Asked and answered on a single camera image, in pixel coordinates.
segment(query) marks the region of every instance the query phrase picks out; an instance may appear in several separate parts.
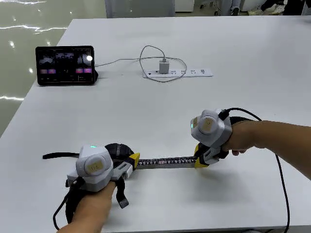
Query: glossy floor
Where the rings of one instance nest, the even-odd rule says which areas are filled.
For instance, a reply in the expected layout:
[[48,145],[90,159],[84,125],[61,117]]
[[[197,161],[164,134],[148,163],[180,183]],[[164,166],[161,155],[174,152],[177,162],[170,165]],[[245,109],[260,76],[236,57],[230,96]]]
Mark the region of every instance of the glossy floor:
[[[213,15],[199,4],[176,16]],[[0,136],[36,79],[35,48],[55,46],[73,18],[105,16],[104,0],[0,0]]]

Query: white cabinet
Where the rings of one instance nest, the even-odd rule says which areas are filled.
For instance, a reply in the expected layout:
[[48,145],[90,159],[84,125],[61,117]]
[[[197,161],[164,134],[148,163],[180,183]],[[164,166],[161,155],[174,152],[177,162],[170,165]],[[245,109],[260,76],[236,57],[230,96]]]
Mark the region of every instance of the white cabinet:
[[250,11],[255,7],[263,5],[266,0],[244,0],[242,1],[241,11]]
[[176,12],[192,12],[194,0],[175,0]]

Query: shoe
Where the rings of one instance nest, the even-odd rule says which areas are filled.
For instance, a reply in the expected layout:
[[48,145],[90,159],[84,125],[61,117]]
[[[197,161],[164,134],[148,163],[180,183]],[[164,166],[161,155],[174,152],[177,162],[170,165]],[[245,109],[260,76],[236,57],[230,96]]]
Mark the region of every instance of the shoe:
[[248,15],[249,16],[262,16],[263,15],[263,11],[260,7],[252,10],[252,11],[248,11]]
[[232,11],[231,11],[231,15],[232,16],[238,16],[239,15],[239,11],[240,9],[238,7],[234,8]]
[[272,13],[270,13],[270,16],[278,16],[284,12],[285,6],[278,6]]

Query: hand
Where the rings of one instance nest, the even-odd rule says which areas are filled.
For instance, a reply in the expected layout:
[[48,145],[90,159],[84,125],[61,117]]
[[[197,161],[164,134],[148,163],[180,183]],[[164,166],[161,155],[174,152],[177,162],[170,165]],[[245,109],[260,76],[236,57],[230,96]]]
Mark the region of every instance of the hand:
[[114,182],[109,182],[103,190],[82,198],[72,221],[91,217],[94,221],[98,220],[98,222],[103,224],[111,209],[112,194],[115,187],[116,184]]
[[242,121],[234,124],[232,135],[223,144],[222,150],[232,150],[232,154],[237,156],[239,153],[245,153],[247,149],[256,146],[255,132],[258,123],[258,121]]

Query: power outlet socket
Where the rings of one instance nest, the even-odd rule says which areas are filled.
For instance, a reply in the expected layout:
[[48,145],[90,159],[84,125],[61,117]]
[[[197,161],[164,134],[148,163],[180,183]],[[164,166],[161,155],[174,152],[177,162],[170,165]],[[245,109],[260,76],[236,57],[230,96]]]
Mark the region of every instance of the power outlet socket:
[[[158,70],[146,70],[146,74],[149,78],[176,78],[185,73],[182,69],[170,69],[168,74],[160,74]],[[187,72],[183,77],[212,77],[213,73],[208,68],[204,69],[187,69]]]

